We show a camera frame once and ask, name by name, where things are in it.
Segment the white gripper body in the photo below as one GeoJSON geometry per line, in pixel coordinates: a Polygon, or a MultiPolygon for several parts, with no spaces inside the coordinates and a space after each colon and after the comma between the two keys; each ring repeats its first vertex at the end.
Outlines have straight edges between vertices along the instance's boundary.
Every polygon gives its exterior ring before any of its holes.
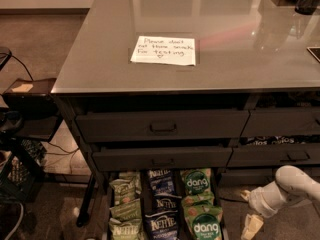
{"type": "Polygon", "coordinates": [[[250,192],[249,207],[264,218],[270,218],[292,201],[292,196],[275,181],[250,192]]]}

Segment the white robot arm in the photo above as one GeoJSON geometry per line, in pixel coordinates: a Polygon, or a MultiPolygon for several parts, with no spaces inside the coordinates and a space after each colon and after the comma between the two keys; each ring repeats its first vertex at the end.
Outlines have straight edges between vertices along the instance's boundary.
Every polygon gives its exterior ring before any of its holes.
{"type": "Polygon", "coordinates": [[[275,173],[275,179],[254,190],[242,190],[241,197],[254,211],[247,214],[241,240],[252,240],[264,224],[284,207],[320,201],[320,183],[301,169],[285,165],[275,173]]]}

